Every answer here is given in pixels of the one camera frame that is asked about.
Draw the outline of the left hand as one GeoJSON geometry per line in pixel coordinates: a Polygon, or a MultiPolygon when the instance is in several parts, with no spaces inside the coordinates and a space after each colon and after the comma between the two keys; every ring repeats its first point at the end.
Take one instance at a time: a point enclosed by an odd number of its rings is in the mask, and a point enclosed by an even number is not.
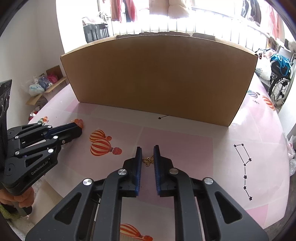
{"type": "Polygon", "coordinates": [[[34,189],[28,188],[22,195],[13,196],[7,190],[1,189],[0,199],[2,204],[13,206],[13,202],[18,202],[20,208],[32,206],[35,200],[34,189]]]}

